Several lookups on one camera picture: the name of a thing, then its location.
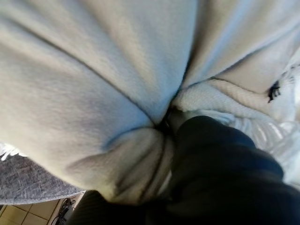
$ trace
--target light gray fleece fabric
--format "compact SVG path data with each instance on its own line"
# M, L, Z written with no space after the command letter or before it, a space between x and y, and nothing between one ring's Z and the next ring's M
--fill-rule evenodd
M156 127L178 90L287 37L299 9L298 0L2 0L0 141L111 202L152 199L173 150ZM260 77L251 90L265 93L270 79Z

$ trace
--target black fabric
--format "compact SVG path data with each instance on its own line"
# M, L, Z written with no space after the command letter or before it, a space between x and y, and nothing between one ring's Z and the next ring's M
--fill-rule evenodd
M111 204L98 191L87 191L66 225L141 225L144 212L143 207Z
M140 207L87 192L67 225L298 225L300 194L242 132L194 117L177 132L166 198Z

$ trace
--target gray textured fabric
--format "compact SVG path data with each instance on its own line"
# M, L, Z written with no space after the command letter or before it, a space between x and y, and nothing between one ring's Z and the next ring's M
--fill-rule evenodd
M0 171L0 204L44 202L81 191L26 157L8 157L6 161L0 162Z

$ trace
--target black sleeve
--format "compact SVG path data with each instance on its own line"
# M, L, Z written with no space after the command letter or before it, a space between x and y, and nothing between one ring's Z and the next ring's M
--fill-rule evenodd
M300 224L299 192L245 134L199 116L177 141L169 199L149 207L146 224Z

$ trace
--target white blanket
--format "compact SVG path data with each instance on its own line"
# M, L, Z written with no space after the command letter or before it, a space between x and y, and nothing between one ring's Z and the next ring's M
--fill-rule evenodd
M142 203L170 170L173 142L156 127L179 89L173 106L231 125L294 121L299 25L298 0L3 0L0 141L109 201Z

